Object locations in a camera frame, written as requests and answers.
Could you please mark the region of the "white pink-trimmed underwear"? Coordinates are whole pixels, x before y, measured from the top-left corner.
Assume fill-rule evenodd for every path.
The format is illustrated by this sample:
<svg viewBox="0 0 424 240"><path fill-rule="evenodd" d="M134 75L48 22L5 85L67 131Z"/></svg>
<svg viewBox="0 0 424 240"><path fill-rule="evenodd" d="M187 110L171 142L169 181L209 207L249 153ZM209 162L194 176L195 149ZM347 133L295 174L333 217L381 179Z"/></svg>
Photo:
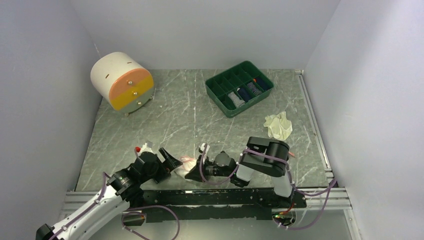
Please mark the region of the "white pink-trimmed underwear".
<svg viewBox="0 0 424 240"><path fill-rule="evenodd" d="M190 156L181 156L179 158L179 161L182 163L181 166L177 167L174 172L182 177L183 179L185 176L197 165L197 160L195 158L192 158Z"/></svg>

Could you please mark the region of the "green compartment organizer tray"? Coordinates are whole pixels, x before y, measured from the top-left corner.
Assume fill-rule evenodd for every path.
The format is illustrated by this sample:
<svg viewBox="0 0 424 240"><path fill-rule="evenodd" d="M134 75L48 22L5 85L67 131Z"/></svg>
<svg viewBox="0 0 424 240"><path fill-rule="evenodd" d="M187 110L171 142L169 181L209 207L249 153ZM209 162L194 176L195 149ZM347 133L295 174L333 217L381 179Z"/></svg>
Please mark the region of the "green compartment organizer tray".
<svg viewBox="0 0 424 240"><path fill-rule="evenodd" d="M207 95L227 118L266 99L274 87L274 83L249 60L205 81Z"/></svg>

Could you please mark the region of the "cream cloth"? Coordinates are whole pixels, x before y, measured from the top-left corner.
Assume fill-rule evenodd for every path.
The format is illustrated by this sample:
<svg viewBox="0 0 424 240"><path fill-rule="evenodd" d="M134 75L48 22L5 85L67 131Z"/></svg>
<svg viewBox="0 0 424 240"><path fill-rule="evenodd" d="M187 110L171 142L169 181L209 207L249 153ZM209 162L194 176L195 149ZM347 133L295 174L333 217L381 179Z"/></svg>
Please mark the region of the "cream cloth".
<svg viewBox="0 0 424 240"><path fill-rule="evenodd" d="M267 136L279 141L285 141L293 132L293 125L287 119L285 111L278 114L267 115L263 126L267 128Z"/></svg>

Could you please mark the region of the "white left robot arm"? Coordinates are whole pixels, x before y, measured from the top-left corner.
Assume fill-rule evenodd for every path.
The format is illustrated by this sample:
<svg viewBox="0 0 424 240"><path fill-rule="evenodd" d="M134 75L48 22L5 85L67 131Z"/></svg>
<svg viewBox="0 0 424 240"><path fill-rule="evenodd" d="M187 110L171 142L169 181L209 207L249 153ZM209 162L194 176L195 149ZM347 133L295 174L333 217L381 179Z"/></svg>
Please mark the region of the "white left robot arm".
<svg viewBox="0 0 424 240"><path fill-rule="evenodd" d="M160 183L183 163L159 149L164 160L149 150L135 149L135 161L129 166L102 177L101 189L79 209L53 226L42 225L36 231L37 240L87 240L110 220L121 218L144 222L146 213L141 185L149 180Z"/></svg>

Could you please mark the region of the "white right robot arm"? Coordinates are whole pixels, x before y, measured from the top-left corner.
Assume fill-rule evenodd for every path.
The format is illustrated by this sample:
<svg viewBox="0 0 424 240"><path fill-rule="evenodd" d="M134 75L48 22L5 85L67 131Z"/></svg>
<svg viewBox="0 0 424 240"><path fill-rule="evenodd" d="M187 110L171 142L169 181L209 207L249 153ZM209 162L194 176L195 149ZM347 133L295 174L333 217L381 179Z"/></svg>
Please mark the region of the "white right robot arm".
<svg viewBox="0 0 424 240"><path fill-rule="evenodd" d="M286 208L294 201L294 187L288 164L290 147L287 143L251 136L238 160L224 150L211 160L208 157L209 149L209 145L203 143L198 149L198 159L183 163L183 173L180 175L185 180L215 186L230 181L243 188L249 185L253 173L259 172L271 178L274 199L278 206Z"/></svg>

